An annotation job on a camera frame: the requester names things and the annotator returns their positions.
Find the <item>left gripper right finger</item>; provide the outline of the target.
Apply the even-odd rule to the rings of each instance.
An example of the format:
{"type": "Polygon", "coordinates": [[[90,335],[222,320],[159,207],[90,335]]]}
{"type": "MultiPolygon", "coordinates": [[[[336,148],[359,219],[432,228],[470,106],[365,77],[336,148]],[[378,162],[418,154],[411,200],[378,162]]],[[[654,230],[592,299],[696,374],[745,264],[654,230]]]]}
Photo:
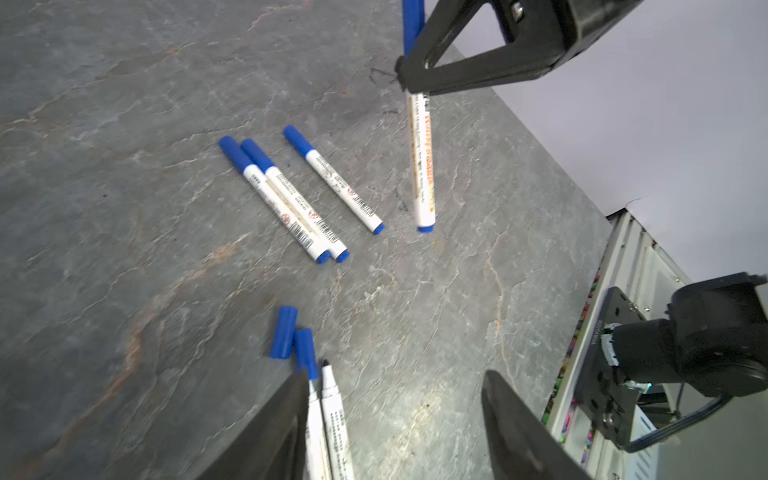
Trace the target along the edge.
{"type": "Polygon", "coordinates": [[[485,372],[481,404],[496,479],[590,479],[495,370],[485,372]]]}

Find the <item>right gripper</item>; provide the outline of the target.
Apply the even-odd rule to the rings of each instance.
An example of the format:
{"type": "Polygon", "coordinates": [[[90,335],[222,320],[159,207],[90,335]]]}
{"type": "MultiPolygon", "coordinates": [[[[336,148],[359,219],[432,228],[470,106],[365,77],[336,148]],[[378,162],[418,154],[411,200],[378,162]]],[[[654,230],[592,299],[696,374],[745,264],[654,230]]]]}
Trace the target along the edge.
{"type": "Polygon", "coordinates": [[[534,80],[589,48],[639,5],[638,0],[437,1],[428,10],[425,1],[405,1],[397,78],[404,90],[432,96],[534,80]],[[477,44],[465,49],[467,58],[434,66],[453,44],[473,41],[477,44]]]}

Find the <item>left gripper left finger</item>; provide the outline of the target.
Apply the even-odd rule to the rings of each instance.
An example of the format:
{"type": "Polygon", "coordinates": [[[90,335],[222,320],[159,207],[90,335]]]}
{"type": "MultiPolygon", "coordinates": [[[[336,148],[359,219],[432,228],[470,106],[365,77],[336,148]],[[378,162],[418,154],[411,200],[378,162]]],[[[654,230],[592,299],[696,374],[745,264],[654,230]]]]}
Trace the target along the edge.
{"type": "Polygon", "coordinates": [[[304,477],[309,379],[302,370],[277,389],[200,479],[294,479],[304,477]]]}

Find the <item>whiteboard marker pen four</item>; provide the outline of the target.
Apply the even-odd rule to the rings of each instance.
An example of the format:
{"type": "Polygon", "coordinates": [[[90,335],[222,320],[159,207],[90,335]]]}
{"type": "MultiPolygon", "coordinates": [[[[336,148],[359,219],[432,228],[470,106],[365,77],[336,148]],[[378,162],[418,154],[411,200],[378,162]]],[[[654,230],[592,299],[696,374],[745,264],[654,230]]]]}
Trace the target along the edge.
{"type": "MultiPolygon", "coordinates": [[[[423,1],[402,2],[403,46],[408,55],[425,23],[423,1]]],[[[434,204],[434,177],[431,144],[431,117],[428,97],[406,90],[411,132],[411,160],[413,167],[414,217],[420,233],[430,233],[436,223],[434,204]]]]}

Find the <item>blue pen cap four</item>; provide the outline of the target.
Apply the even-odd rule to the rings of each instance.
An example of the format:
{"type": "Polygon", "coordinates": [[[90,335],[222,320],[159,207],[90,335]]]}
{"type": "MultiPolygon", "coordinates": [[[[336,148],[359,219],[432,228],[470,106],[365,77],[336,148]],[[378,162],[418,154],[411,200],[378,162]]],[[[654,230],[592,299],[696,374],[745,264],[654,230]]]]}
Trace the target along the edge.
{"type": "Polygon", "coordinates": [[[331,480],[332,472],[327,449],[323,414],[315,381],[319,378],[318,362],[313,334],[309,328],[294,334],[297,365],[305,370],[309,380],[308,412],[306,422],[306,474],[305,479],[331,480]]]}

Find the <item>whiteboard marker pen three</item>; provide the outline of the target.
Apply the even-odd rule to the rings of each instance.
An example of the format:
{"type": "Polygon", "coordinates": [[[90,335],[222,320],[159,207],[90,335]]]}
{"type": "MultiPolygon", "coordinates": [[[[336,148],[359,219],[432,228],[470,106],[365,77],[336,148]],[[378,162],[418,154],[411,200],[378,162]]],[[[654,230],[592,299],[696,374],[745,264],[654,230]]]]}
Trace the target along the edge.
{"type": "Polygon", "coordinates": [[[283,135],[373,235],[385,229],[374,210],[294,126],[286,126],[283,135]]]}

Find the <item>whiteboard marker pen two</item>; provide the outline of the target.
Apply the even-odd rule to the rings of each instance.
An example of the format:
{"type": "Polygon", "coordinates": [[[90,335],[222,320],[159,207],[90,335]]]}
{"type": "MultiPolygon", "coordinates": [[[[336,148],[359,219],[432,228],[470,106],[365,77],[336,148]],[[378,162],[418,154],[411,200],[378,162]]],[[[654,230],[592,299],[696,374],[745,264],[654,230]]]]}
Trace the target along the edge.
{"type": "Polygon", "coordinates": [[[344,262],[350,256],[347,246],[284,173],[253,140],[244,140],[241,148],[262,170],[268,182],[298,215],[298,218],[325,244],[331,257],[338,263],[344,262]]]}

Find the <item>whiteboard marker pen one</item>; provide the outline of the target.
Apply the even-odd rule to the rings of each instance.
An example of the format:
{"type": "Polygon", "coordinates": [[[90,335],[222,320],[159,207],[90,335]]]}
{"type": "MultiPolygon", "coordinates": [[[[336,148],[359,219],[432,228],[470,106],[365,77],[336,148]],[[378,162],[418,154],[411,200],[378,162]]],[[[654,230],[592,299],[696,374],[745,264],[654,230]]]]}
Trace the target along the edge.
{"type": "Polygon", "coordinates": [[[317,264],[323,264],[330,259],[331,254],[325,242],[307,227],[268,184],[265,174],[247,156],[240,145],[230,136],[222,137],[219,146],[231,163],[241,172],[242,176],[253,186],[267,205],[278,217],[283,226],[302,246],[310,258],[317,264]]]}

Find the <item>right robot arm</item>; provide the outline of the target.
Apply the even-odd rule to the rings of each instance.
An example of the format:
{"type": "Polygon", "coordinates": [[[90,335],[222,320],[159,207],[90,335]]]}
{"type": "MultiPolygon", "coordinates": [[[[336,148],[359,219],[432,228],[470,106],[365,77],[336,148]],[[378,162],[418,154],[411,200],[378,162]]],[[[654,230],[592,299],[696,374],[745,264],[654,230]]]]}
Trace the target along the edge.
{"type": "MultiPolygon", "coordinates": [[[[633,1],[495,1],[503,44],[460,61],[442,56],[480,10],[478,1],[441,1],[427,12],[402,5],[404,53],[397,79],[408,98],[417,227],[435,224],[428,99],[538,79],[592,46],[636,8],[633,1]]],[[[663,319],[645,320],[618,289],[607,294],[576,385],[594,425],[634,453],[693,426],[731,399],[767,387],[767,318],[757,294],[763,275],[745,272],[677,290],[663,319]],[[708,398],[701,409],[641,438],[630,436],[639,396],[652,384],[682,383],[708,398]]]]}

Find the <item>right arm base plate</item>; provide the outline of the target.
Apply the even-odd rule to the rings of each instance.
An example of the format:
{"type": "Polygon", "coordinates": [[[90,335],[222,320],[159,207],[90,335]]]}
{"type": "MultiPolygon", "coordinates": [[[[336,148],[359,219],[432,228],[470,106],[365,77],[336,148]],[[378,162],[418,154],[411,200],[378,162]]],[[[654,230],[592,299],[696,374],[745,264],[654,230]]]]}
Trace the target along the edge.
{"type": "Polygon", "coordinates": [[[658,381],[668,365],[658,321],[647,321],[618,287],[607,290],[574,399],[606,439],[619,447],[630,443],[641,391],[658,381]]]}

